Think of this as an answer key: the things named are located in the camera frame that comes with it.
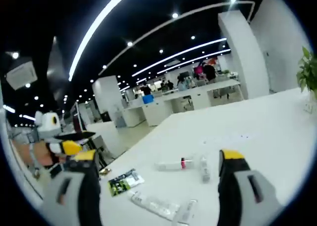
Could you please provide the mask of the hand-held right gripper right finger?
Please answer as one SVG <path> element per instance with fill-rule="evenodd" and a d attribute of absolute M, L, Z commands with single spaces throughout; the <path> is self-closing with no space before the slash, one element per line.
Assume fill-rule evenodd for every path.
<path fill-rule="evenodd" d="M 275 187 L 245 157 L 219 151 L 219 226 L 267 226 L 282 211 Z"/>

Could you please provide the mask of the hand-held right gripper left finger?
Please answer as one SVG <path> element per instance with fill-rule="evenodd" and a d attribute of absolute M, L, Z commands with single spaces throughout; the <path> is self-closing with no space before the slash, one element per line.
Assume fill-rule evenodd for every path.
<path fill-rule="evenodd" d="M 101 226 L 98 153 L 79 152 L 62 166 L 45 190 L 41 215 L 51 226 Z"/>

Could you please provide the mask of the person's left hand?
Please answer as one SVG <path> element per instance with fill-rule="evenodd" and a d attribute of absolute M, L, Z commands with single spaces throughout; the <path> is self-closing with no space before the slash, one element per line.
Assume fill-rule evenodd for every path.
<path fill-rule="evenodd" d="M 59 162 L 58 156 L 50 150 L 49 143 L 43 141 L 35 143 L 33 152 L 36 160 L 42 166 L 52 166 Z"/>

